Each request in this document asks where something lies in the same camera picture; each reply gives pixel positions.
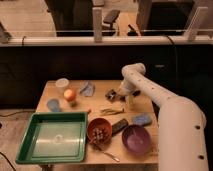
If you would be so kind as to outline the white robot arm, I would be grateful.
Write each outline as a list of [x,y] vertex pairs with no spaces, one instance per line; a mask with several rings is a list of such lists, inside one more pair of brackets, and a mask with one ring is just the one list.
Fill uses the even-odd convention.
[[158,171],[209,171],[206,117],[198,105],[147,79],[142,63],[126,65],[121,72],[122,94],[139,89],[159,107]]

